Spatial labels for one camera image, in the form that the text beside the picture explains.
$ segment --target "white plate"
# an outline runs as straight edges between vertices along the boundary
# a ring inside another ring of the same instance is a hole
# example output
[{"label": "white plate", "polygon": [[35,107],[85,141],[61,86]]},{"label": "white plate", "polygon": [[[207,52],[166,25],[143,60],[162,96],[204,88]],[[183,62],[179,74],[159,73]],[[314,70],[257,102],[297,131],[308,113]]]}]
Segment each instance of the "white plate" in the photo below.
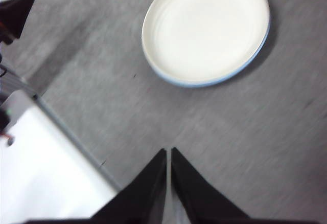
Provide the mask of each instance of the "white plate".
[{"label": "white plate", "polygon": [[269,26],[267,0],[154,0],[144,19],[142,46],[166,81],[207,86],[245,68]]}]

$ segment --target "plate rim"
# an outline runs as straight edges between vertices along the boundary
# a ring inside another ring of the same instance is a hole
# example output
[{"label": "plate rim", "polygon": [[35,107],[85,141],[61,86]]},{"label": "plate rim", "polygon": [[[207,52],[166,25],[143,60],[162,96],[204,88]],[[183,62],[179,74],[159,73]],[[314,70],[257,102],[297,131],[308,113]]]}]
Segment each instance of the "plate rim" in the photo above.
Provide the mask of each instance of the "plate rim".
[{"label": "plate rim", "polygon": [[223,77],[218,77],[218,78],[214,78],[211,80],[205,80],[205,81],[184,81],[184,80],[180,80],[176,77],[173,77],[172,75],[168,75],[166,74],[164,71],[162,71],[159,67],[157,67],[154,63],[152,63],[153,60],[150,61],[150,56],[146,50],[145,44],[144,44],[144,30],[145,30],[145,22],[146,19],[148,17],[149,11],[152,9],[154,3],[156,2],[156,0],[153,0],[150,7],[147,10],[146,16],[143,20],[143,25],[142,25],[142,33],[141,33],[141,42],[142,42],[142,49],[143,49],[143,53],[145,55],[145,58],[148,62],[148,64],[150,65],[150,67],[152,68],[152,70],[163,80],[165,80],[166,82],[176,85],[176,86],[180,86],[180,87],[188,87],[188,88],[196,88],[196,87],[206,87],[206,86],[211,86],[211,85],[215,85],[221,82],[226,81],[227,79],[232,78],[233,76],[235,76],[236,74],[238,74],[239,72],[241,72],[242,70],[244,70],[258,55],[258,53],[260,52],[260,50],[262,49],[263,45],[265,44],[267,37],[269,35],[269,31],[270,31],[270,27],[271,27],[271,12],[270,12],[270,7],[269,7],[269,2],[268,0],[266,0],[266,6],[268,9],[268,25],[267,25],[267,30],[265,33],[265,36],[262,39],[262,42],[260,43],[259,47],[257,48],[257,50],[253,53],[253,55],[244,62],[244,64],[240,67],[238,67],[236,70],[224,75]]}]

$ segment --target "black object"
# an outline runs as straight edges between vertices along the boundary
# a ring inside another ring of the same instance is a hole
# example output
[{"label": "black object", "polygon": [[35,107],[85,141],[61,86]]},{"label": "black object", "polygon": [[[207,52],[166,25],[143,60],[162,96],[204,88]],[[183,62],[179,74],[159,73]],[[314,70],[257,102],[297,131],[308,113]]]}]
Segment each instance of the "black object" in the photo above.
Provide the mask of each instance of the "black object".
[{"label": "black object", "polygon": [[151,224],[162,222],[167,153],[160,150],[140,174],[88,220],[30,221],[28,224]]},{"label": "black object", "polygon": [[10,118],[7,115],[6,111],[0,108],[0,133],[4,132],[4,129],[9,124]]},{"label": "black object", "polygon": [[[166,151],[160,150],[130,185],[87,220],[30,221],[27,224],[160,224],[166,194]],[[251,219],[213,188],[176,149],[172,182],[192,224],[315,224],[312,221]]]},{"label": "black object", "polygon": [[34,0],[8,0],[0,3],[0,42],[11,44],[21,36]]},{"label": "black object", "polygon": [[172,149],[172,183],[192,224],[313,224],[308,221],[251,219],[212,187],[176,149]]}]

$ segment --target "blue plate edge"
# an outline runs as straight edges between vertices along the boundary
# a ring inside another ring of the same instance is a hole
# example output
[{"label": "blue plate edge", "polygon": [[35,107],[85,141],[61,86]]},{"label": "blue plate edge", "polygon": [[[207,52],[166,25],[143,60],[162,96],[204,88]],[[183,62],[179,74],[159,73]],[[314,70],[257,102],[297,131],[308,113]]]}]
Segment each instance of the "blue plate edge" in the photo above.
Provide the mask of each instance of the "blue plate edge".
[{"label": "blue plate edge", "polygon": [[269,31],[270,31],[270,25],[271,25],[271,16],[269,17],[269,22],[268,22],[268,28],[267,28],[267,32],[260,44],[260,46],[258,47],[258,49],[255,51],[255,53],[251,56],[251,58],[249,58],[249,60],[247,60],[241,67],[239,67],[237,70],[235,70],[234,72],[218,78],[217,80],[213,80],[213,81],[209,81],[209,82],[203,82],[203,83],[185,83],[185,82],[180,82],[180,81],[176,81],[173,78],[167,77],[165,74],[161,73],[160,70],[157,70],[154,66],[150,65],[151,68],[153,69],[153,71],[163,80],[165,80],[166,82],[173,84],[175,86],[179,86],[179,87],[187,87],[187,88],[198,88],[198,87],[207,87],[207,86],[212,86],[221,82],[226,81],[227,79],[232,78],[233,76],[235,76],[236,74],[238,74],[239,72],[241,72],[242,70],[244,70],[254,59],[255,57],[258,55],[258,53],[260,52],[260,50],[262,49],[263,45],[265,44]]}]

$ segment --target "gray carpet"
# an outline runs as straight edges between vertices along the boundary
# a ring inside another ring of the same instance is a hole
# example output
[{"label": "gray carpet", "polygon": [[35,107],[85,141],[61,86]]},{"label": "gray carpet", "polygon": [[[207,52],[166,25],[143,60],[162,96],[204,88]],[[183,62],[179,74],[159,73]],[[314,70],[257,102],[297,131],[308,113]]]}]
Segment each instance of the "gray carpet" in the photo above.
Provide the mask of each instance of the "gray carpet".
[{"label": "gray carpet", "polygon": [[[36,0],[4,55],[123,187],[177,146],[249,215],[327,223],[327,0],[269,0],[259,57],[212,87],[158,78],[141,49],[152,0]],[[168,196],[165,223],[187,223]]]}]

